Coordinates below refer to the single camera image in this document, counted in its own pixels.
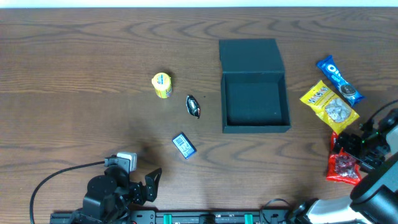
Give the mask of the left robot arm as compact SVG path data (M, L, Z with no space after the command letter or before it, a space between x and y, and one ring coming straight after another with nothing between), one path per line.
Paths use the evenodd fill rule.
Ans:
M143 205L157 198L162 169L145 176L145 183L130 180L132 160L121 157L104 159L103 175L87 185L83 206L75 210L68 223L128 223L130 204Z

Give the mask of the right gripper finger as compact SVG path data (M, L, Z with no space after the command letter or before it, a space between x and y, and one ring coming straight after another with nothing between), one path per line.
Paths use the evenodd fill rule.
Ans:
M355 134L342 132L335 141L333 152L340 153L340 151L343 151L352 156L358 156L362 150L362 141L363 140Z
M366 173L378 168L383 163L384 157L365 157L364 159L358 160L360 170Z

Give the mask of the yellow Hacks candy bag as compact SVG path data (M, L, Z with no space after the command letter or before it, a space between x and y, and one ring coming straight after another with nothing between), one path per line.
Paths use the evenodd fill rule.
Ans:
M322 80L312 86L300 101L309 106L336 134L342 133L359 118L359 114Z

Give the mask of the red candy bag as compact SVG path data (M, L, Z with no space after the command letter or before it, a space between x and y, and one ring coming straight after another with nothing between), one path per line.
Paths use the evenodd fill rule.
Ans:
M362 179L359 173L359 165L356 163L356 159L345 153L343 149L338 152L333 150L337 139L338 135L332 132L326 180L357 185Z

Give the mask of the blue Oreo cookie pack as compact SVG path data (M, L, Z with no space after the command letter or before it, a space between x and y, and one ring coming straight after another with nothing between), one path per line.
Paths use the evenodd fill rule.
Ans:
M318 61L317 67L331 81L335 88L347 100L350 106L354 106L364 99L364 96L360 94L360 92L342 76L339 68L336 66L336 63L333 60L332 55L329 55L327 58Z

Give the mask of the yellow Mentos gum bottle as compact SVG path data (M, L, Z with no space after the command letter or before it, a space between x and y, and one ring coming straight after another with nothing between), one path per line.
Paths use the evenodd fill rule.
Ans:
M155 93L159 98L169 98L172 95L171 77L163 72L157 73L151 80Z

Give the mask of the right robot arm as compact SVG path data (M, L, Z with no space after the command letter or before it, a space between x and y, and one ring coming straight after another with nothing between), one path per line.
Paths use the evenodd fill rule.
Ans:
M333 148L353 156L367 176L348 197L303 203L291 223L397 223L397 109L373 125L369 118L362 136L341 133Z

